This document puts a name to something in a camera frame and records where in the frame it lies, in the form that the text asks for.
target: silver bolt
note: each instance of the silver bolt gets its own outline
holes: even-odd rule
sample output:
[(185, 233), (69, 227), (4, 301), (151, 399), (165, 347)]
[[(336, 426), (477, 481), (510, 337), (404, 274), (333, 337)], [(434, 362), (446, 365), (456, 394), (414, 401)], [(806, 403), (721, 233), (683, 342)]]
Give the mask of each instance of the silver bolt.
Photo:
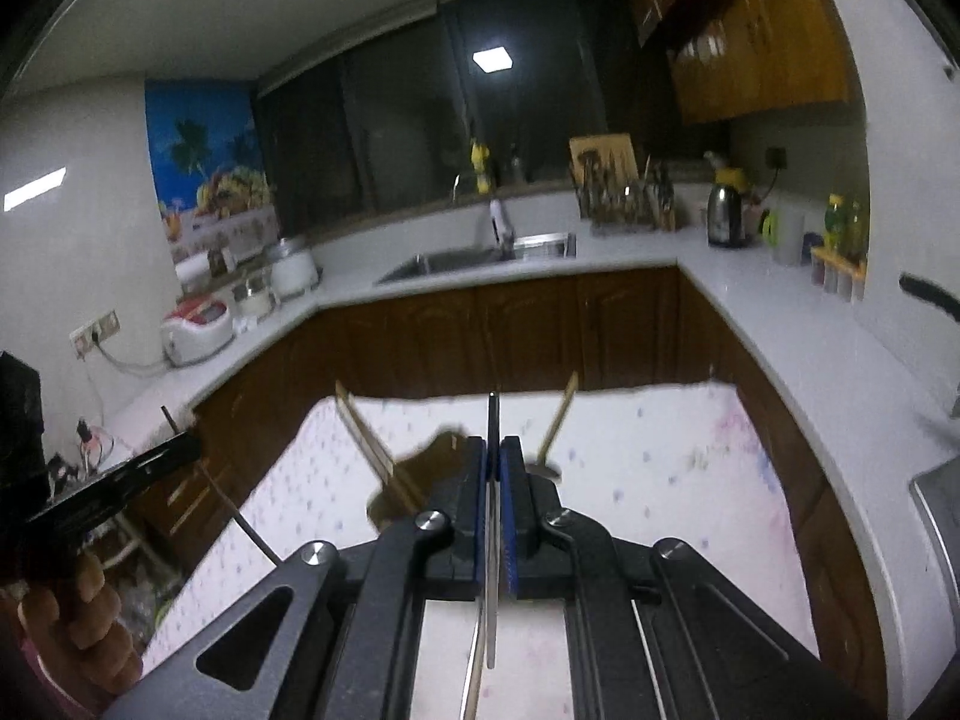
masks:
[(573, 519), (573, 512), (570, 509), (560, 509), (558, 512), (550, 512), (546, 515), (547, 524), (554, 528), (565, 528), (570, 524), (571, 519)]
[(420, 512), (414, 518), (414, 524), (421, 531), (439, 531), (446, 527), (446, 514), (438, 512), (436, 509), (429, 512)]
[(664, 538), (656, 543), (656, 550), (664, 560), (680, 560), (688, 547), (688, 543), (680, 538)]
[(337, 548), (329, 541), (311, 541), (301, 547), (301, 560), (306, 565), (323, 565), (337, 554)]

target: ceiling light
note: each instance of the ceiling light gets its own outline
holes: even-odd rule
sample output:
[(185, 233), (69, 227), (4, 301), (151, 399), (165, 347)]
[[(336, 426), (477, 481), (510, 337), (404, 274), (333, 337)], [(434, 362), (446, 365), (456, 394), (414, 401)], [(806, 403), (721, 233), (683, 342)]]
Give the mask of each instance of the ceiling light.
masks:
[(19, 189), (8, 191), (3, 195), (3, 210), (9, 211), (11, 208), (16, 208), (16, 206), (22, 202), (32, 200), (38, 194), (56, 189), (56, 187), (64, 183), (64, 175), (66, 175), (66, 167), (61, 167), (59, 170), (48, 172), (47, 175), (31, 181), (29, 184), (24, 184)]
[(480, 65), (484, 73), (496, 73), (498, 70), (510, 70), (514, 66), (514, 60), (503, 46), (497, 46), (495, 49), (488, 49), (484, 52), (477, 52), (473, 55), (473, 61)]

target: rice cooker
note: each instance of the rice cooker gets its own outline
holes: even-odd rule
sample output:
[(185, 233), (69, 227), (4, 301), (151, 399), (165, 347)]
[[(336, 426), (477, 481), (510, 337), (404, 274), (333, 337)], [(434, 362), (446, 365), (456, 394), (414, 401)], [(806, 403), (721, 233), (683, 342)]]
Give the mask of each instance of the rice cooker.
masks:
[(174, 365), (209, 357), (233, 339), (233, 318), (223, 300), (190, 298), (160, 322), (160, 342)]
[(281, 238), (264, 253), (272, 263), (270, 286), (280, 300), (302, 295), (320, 281), (317, 265), (303, 235)]

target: stainless steel sink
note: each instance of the stainless steel sink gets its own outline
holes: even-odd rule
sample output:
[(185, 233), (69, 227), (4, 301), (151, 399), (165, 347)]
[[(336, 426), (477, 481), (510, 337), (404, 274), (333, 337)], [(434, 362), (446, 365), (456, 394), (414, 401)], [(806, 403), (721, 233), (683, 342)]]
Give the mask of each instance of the stainless steel sink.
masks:
[(514, 245), (507, 250), (500, 250), (499, 248), (453, 248), (453, 250), (418, 254), (390, 271), (376, 283), (386, 284), (391, 281), (402, 281), (431, 274), (449, 274), (453, 271), (466, 271), (471, 268), (481, 268), (482, 266), (515, 260), (576, 256), (577, 236), (573, 233), (529, 235), (525, 238), (517, 238)]

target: faucet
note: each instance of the faucet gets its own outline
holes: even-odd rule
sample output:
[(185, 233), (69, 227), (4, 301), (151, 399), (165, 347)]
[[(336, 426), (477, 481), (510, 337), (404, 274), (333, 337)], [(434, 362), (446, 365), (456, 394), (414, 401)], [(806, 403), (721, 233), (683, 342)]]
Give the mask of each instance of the faucet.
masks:
[(510, 251), (514, 247), (514, 228), (510, 227), (503, 215), (503, 206), (498, 199), (490, 201), (490, 222), (493, 225), (493, 237), (500, 251)]

